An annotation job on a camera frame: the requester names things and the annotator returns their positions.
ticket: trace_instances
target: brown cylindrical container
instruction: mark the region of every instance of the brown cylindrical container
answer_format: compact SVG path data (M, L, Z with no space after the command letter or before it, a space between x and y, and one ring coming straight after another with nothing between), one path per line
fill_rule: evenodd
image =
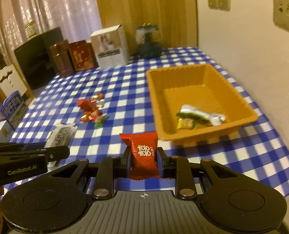
M54 61L57 65L57 69L61 77L68 77L75 73L69 51L64 51L60 54L57 54L54 57Z

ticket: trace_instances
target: blue and white checkered tablecloth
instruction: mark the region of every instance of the blue and white checkered tablecloth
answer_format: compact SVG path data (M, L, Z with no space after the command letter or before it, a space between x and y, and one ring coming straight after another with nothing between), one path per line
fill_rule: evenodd
M76 123L78 130L71 144L71 154L62 164L79 158L99 162L109 155L120 155L126 146L120 133L155 131L150 95L145 72L152 68L184 64L212 64L244 97L258 114L258 121L238 132L201 142L192 148L175 148L171 142L159 141L168 156L180 155L190 162L213 159L235 171L274 187L282 195L289 195L289 151L278 132L250 95L220 65L198 48L164 50L160 58L133 58L125 67L78 72L67 78L56 76L30 106L12 142L45 141L57 123ZM89 98L94 93L105 93L104 113L109 116L103 128L94 129L93 123L80 123L83 112L77 99ZM5 186L6 190L26 182ZM117 189L159 190L174 187L174 180L151 178L142 181L119 179Z

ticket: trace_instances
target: white chair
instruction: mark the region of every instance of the white chair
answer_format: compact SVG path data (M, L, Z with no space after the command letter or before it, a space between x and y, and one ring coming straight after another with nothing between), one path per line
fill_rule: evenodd
M23 96L27 91L27 87L20 78L14 65L6 66L0 71L0 88L9 97L12 92L19 91Z

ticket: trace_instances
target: yellow tray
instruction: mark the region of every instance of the yellow tray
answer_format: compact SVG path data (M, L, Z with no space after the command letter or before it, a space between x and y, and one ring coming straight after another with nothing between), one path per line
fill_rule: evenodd
M210 64L151 69L146 72L158 138L189 147L198 141L228 135L257 115L236 89ZM219 126L198 125L177 130L176 113L184 104L209 113L222 113Z

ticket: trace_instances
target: pink curtain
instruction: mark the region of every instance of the pink curtain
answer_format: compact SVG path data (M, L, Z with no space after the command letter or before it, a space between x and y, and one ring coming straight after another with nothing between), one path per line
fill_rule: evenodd
M0 0L0 49L8 65L16 61L13 50L27 41L24 25L31 20L40 33L61 27L69 42L101 29L96 0Z

